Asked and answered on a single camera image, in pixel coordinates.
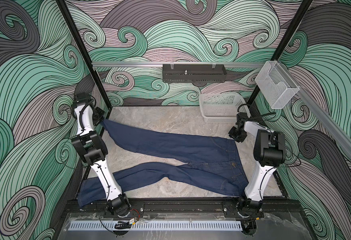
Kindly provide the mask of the dark blue denim trousers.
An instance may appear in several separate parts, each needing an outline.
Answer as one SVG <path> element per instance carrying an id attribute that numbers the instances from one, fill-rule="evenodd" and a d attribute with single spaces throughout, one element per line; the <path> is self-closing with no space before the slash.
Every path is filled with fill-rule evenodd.
<path id="1" fill-rule="evenodd" d="M 239 197 L 248 185 L 232 139 L 161 133 L 111 120 L 104 120 L 101 125 L 114 143 L 126 151 L 181 162 L 179 166 L 147 162 L 113 172 L 124 192 L 155 184 L 163 178 L 229 197 Z"/>

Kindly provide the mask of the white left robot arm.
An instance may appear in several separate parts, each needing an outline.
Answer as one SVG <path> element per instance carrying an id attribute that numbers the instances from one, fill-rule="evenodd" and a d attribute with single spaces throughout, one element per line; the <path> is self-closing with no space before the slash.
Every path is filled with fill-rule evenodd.
<path id="1" fill-rule="evenodd" d="M 77 132 L 71 139 L 73 147 L 80 159 L 95 171 L 97 182 L 103 192 L 102 197 L 106 199 L 107 209 L 120 217 L 128 215 L 131 205 L 108 169 L 107 146 L 95 130 L 104 119 L 104 111 L 96 106 L 95 98 L 88 93 L 74 96 L 72 110 L 77 120 Z"/>

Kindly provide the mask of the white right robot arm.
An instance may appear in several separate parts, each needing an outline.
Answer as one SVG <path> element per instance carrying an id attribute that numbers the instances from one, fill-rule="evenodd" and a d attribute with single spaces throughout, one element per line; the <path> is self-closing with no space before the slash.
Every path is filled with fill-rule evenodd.
<path id="1" fill-rule="evenodd" d="M 247 119 L 239 120 L 237 126 L 229 131 L 229 136 L 241 143 L 248 134 L 255 137 L 253 157 L 256 165 L 249 184 L 239 198 L 237 209 L 241 216 L 258 218 L 267 184 L 276 168 L 286 160 L 285 134 Z"/>

